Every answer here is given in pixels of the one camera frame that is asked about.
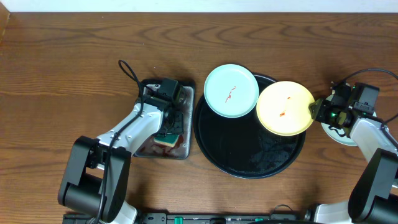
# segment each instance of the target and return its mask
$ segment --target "wooden table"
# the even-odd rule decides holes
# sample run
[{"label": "wooden table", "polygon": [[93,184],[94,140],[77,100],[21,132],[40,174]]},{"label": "wooden table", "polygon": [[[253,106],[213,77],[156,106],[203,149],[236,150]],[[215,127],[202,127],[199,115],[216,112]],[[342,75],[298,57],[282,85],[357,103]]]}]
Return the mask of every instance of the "wooden table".
[{"label": "wooden table", "polygon": [[[398,72],[397,14],[13,13],[0,45],[0,223],[61,223],[57,202],[70,149],[132,110],[140,79],[196,81],[226,63],[306,86],[315,98],[363,68]],[[377,115],[398,110],[396,80],[367,73],[381,88]],[[397,121],[390,124],[397,136]],[[218,170],[195,138],[188,159],[132,159],[126,200],[170,213],[269,213],[348,200],[366,166],[357,147],[330,139],[319,123],[285,171],[244,180]]]}]

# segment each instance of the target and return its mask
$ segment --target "sponge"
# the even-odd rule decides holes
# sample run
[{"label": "sponge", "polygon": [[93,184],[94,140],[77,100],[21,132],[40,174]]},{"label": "sponge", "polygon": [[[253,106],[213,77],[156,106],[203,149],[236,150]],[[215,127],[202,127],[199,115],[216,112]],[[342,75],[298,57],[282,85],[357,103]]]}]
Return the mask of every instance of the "sponge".
[{"label": "sponge", "polygon": [[154,141],[168,147],[174,147],[175,143],[177,143],[178,137],[180,137],[179,134],[168,134],[165,137],[157,136]]}]

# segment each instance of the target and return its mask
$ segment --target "white background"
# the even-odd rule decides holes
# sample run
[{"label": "white background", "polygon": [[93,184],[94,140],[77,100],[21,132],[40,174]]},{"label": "white background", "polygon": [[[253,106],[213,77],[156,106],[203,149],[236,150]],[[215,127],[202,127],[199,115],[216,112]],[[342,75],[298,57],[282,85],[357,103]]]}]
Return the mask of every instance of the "white background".
[{"label": "white background", "polygon": [[398,12],[398,0],[0,0],[11,12]]}]

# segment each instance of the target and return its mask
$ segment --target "wooden table surface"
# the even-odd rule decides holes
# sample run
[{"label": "wooden table surface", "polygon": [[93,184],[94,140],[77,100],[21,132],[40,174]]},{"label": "wooden table surface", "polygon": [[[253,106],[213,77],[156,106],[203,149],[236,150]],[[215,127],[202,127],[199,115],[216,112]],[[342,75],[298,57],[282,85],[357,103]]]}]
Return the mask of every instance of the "wooden table surface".
[{"label": "wooden table surface", "polygon": [[[61,223],[58,188],[73,142],[95,138],[132,110],[140,79],[190,77],[196,101],[226,63],[306,86],[315,98],[363,68],[398,72],[397,14],[13,13],[0,45],[0,223]],[[376,111],[398,111],[398,85],[383,73],[349,82],[381,88]],[[398,134],[398,122],[390,124]],[[193,138],[183,161],[133,158],[126,200],[170,213],[269,213],[348,200],[366,161],[319,123],[276,176],[244,180],[218,170]]]}]

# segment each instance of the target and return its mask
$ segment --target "black round tray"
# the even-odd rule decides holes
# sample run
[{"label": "black round tray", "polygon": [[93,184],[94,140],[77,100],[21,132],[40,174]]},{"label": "black round tray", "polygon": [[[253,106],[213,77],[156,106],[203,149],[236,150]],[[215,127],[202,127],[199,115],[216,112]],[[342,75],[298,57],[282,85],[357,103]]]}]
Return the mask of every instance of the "black round tray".
[{"label": "black round tray", "polygon": [[[276,80],[254,75],[260,93]],[[202,96],[193,117],[193,131],[207,159],[235,177],[260,179],[286,169],[303,148],[305,132],[279,136],[258,120],[256,108],[240,118],[224,118]]]}]

